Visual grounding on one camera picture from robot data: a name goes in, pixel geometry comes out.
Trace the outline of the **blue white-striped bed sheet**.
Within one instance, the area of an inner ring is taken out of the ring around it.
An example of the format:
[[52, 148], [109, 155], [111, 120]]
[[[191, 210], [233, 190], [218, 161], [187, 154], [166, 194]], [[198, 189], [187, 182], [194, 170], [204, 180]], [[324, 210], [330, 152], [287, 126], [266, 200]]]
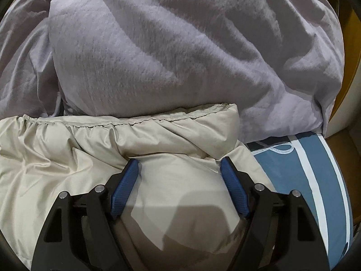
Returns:
[[301, 192], [334, 268], [352, 244], [352, 209], [341, 169], [324, 137], [305, 132], [270, 137], [247, 147], [277, 192]]

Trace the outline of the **beige puffer jacket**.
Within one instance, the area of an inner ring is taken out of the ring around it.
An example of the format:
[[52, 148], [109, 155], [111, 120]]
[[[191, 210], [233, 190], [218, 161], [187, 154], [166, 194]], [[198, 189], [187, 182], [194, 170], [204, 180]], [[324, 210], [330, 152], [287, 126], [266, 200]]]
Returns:
[[115, 233], [135, 270], [226, 270], [245, 221], [220, 175], [229, 157], [272, 183], [238, 140], [233, 104], [156, 116], [9, 117], [1, 121], [1, 231], [30, 266], [52, 204], [82, 194], [137, 159], [141, 171]]

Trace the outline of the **lavender pillow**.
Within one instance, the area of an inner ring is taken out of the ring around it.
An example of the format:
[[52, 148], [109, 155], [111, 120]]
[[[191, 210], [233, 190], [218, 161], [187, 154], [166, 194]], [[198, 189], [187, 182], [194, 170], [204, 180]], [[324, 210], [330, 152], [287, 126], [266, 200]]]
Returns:
[[325, 133], [343, 79], [327, 0], [51, 0], [48, 27], [72, 115], [233, 103], [245, 143]]

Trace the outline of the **lavender crumpled duvet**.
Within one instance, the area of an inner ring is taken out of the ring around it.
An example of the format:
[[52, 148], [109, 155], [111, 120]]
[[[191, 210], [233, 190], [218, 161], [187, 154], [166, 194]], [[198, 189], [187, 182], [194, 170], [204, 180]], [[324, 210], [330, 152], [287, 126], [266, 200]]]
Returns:
[[51, 0], [16, 0], [1, 21], [1, 118], [62, 110], [48, 23]]

